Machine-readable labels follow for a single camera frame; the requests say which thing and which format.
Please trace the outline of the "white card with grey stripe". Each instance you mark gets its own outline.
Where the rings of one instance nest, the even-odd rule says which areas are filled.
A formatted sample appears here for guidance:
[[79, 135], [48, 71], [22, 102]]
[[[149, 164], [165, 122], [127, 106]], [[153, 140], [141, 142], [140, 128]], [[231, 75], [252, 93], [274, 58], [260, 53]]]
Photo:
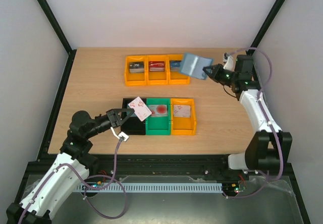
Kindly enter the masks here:
[[134, 114], [142, 122], [152, 115], [151, 110], [144, 103], [140, 97], [136, 97], [130, 103], [128, 103], [129, 108], [134, 109]]

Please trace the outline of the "blue leather card holder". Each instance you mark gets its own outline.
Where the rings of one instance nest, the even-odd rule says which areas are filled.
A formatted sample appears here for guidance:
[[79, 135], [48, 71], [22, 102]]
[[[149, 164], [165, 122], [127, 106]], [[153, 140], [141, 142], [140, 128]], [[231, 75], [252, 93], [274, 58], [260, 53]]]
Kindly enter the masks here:
[[180, 63], [179, 73], [200, 80], [206, 80], [207, 75], [204, 72], [204, 67], [209, 67], [213, 64], [213, 59], [200, 57], [191, 53], [185, 53]]

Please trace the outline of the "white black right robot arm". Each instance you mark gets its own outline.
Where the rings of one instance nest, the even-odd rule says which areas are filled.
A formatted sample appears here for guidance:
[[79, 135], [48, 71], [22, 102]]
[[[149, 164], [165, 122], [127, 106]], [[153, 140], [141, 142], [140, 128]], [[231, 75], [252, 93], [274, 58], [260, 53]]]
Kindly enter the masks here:
[[253, 57], [238, 55], [234, 70], [226, 65], [204, 67], [213, 81], [232, 89], [247, 112], [254, 136], [243, 153], [230, 154], [220, 167], [221, 176], [232, 179], [238, 170], [283, 172], [289, 156], [292, 136], [284, 132], [272, 117], [258, 81], [253, 78]]

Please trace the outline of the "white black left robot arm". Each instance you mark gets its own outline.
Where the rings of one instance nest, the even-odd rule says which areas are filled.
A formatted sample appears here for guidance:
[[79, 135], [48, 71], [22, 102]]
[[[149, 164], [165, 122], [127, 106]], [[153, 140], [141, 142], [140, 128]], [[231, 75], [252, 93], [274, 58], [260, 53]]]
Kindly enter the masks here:
[[84, 110], [74, 113], [59, 154], [36, 187], [19, 203], [8, 207], [8, 223], [51, 223], [77, 186], [84, 184], [96, 190], [85, 182], [97, 162], [89, 153], [93, 146], [89, 139], [107, 130], [114, 131], [133, 113], [131, 108], [111, 109], [95, 118]]

